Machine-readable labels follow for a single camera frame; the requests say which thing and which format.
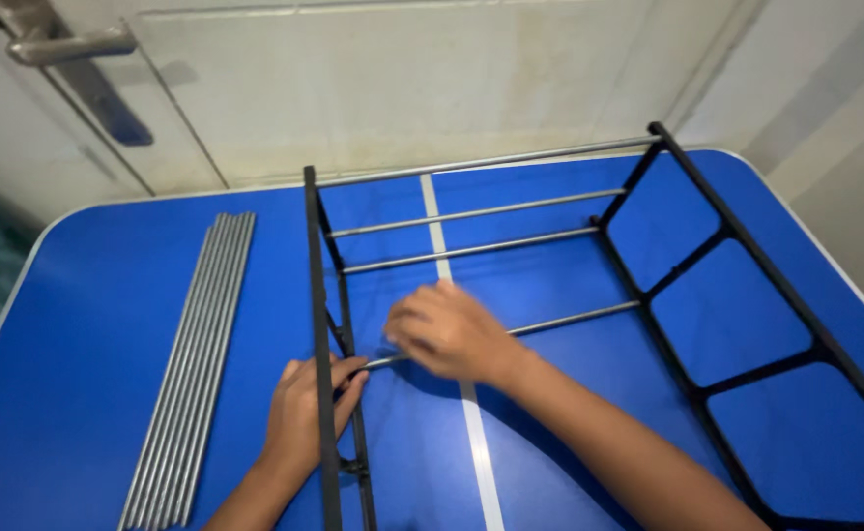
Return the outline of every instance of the left hand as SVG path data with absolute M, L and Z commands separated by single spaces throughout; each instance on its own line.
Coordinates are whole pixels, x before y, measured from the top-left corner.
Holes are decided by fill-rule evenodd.
M 334 403 L 336 438 L 344 431 L 370 375 L 364 370 L 353 379 L 347 379 L 356 368 L 367 362 L 364 356 L 339 360 L 331 354 L 330 361 L 331 383 L 334 389 L 344 391 Z M 317 368 L 314 358 L 289 361 L 272 395 L 268 431 L 258 468 L 266 471 L 266 474 L 279 476 L 280 481 L 297 489 L 301 488 L 320 462 L 317 406 Z

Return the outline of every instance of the white stripe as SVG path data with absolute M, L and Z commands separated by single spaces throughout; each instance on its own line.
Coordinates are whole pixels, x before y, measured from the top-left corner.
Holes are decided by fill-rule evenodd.
M 432 176 L 420 177 L 423 186 L 423 199 L 426 200 L 426 215 L 438 215 L 438 203 L 435 199 L 435 189 L 432 187 Z M 445 237 L 441 232 L 441 223 L 429 224 L 429 236 L 432 238 L 432 251 L 445 250 Z M 441 258 L 435 263 L 440 279 L 451 280 L 452 269 L 448 259 Z M 481 509 L 485 513 L 485 527 L 488 531 L 504 531 L 504 518 L 501 516 L 501 506 L 497 501 L 497 486 L 494 484 L 494 470 L 490 464 L 488 441 L 485 439 L 485 425 L 481 421 L 481 409 L 478 407 L 478 396 L 474 392 L 474 383 L 459 381 L 461 404 L 465 409 L 465 426 L 468 428 L 468 439 L 472 444 L 472 459 L 474 474 L 478 479 L 478 494 L 481 496 Z

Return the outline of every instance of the bundle of metal rods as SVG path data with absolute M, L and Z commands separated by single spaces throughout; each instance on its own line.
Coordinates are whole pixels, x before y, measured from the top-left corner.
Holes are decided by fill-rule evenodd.
M 255 220 L 221 213 L 206 230 L 118 531 L 190 522 Z

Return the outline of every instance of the right hand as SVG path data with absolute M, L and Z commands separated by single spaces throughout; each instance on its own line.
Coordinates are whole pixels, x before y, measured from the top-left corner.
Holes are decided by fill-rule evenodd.
M 473 296 L 443 280 L 393 304 L 383 332 L 433 374 L 494 386 L 532 354 Z

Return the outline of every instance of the black side frame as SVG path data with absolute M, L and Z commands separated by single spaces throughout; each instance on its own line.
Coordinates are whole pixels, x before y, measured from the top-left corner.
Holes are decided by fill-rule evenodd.
M 654 122 L 648 127 L 649 132 L 656 139 L 650 144 L 640 161 L 635 166 L 623 186 L 625 191 L 618 195 L 606 208 L 602 216 L 591 218 L 592 227 L 597 231 L 590 237 L 598 237 L 600 245 L 611 260 L 615 272 L 625 287 L 627 295 L 637 304 L 628 306 L 628 309 L 638 312 L 645 328 L 651 334 L 653 341 L 658 347 L 662 363 L 667 368 L 675 384 L 681 390 L 684 397 L 691 406 L 694 415 L 707 433 L 710 442 L 721 457 L 721 461 L 730 474 L 731 479 L 740 490 L 746 503 L 757 513 L 757 515 L 773 529 L 803 529 L 803 530 L 836 530 L 836 529 L 864 529 L 864 522 L 841 522 L 820 520 L 813 518 L 799 518 L 781 515 L 773 511 L 766 501 L 762 499 L 756 490 L 743 464 L 738 459 L 729 442 L 726 440 L 717 421 L 714 419 L 708 406 L 710 397 L 730 391 L 737 387 L 758 382 L 765 378 L 781 374 L 788 370 L 801 368 L 812 363 L 825 363 L 839 372 L 847 379 L 855 392 L 859 394 L 864 402 L 864 375 L 851 360 L 848 354 L 841 348 L 834 337 L 827 331 L 826 327 L 816 317 L 815 313 L 808 307 L 798 295 L 792 285 L 786 280 L 773 261 L 756 244 L 756 241 L 747 233 L 744 225 L 733 215 L 717 192 L 710 186 L 708 181 L 691 162 L 684 150 L 674 141 L 668 130 L 661 123 Z M 609 237 L 608 227 L 614 216 L 625 203 L 628 195 L 632 192 L 641 178 L 645 175 L 655 158 L 661 151 L 667 151 L 677 162 L 691 182 L 709 201 L 720 217 L 720 228 L 710 236 L 703 244 L 698 246 L 688 257 L 673 267 L 668 274 L 660 279 L 647 291 L 641 290 L 636 284 L 631 272 L 628 270 L 618 250 Z M 474 165 L 489 165 L 489 161 L 480 161 L 479 164 L 464 163 L 463 167 Z M 400 172 L 397 175 L 372 176 L 370 179 L 402 177 L 408 174 Z M 314 350 L 318 369 L 318 398 L 320 414 L 320 431 L 332 433 L 334 425 L 333 416 L 333 390 L 330 383 L 330 360 L 328 357 L 328 337 L 330 332 L 337 343 L 341 346 L 344 356 L 354 355 L 354 335 L 350 317 L 350 304 L 347 296 L 346 276 L 350 273 L 344 272 L 344 260 L 337 249 L 335 238 L 332 234 L 326 212 L 320 200 L 316 174 L 313 166 L 305 168 L 305 198 L 308 218 L 308 245 L 310 253 L 311 295 L 312 311 L 314 321 Z M 329 313 L 326 306 L 326 295 L 323 286 L 323 266 L 320 259 L 320 236 L 323 236 L 329 251 L 334 269 L 338 275 L 338 289 L 342 311 L 342 325 L 339 328 L 336 321 Z M 773 284 L 779 295 L 792 307 L 796 316 L 801 320 L 811 333 L 813 340 L 809 349 L 787 356 L 783 359 L 753 368 L 742 374 L 732 376 L 725 380 L 710 385 L 701 386 L 691 380 L 683 364 L 677 356 L 670 340 L 662 330 L 662 325 L 652 312 L 652 300 L 655 296 L 670 284 L 674 283 L 681 275 L 691 269 L 699 260 L 707 256 L 711 250 L 727 239 L 733 239 L 746 249 L 756 264 L 765 274 L 766 278 Z M 490 250 L 481 248 L 481 252 Z M 621 311 L 625 308 L 615 310 L 604 309 L 596 315 L 587 313 L 591 319 Z M 540 330 L 546 330 L 554 326 L 562 326 L 575 320 L 547 321 L 541 325 Z M 323 499 L 324 528 L 328 530 L 341 530 L 341 499 L 339 473 L 352 473 L 357 476 L 360 489 L 360 502 L 363 509 L 363 527 L 367 531 L 375 531 L 376 516 L 374 511 L 373 491 L 370 482 L 369 462 L 367 457 L 366 437 L 363 427 L 363 415 L 357 406 L 354 419 L 355 459 L 341 458 L 338 454 L 335 442 L 331 438 L 321 438 L 320 441 L 320 484 Z

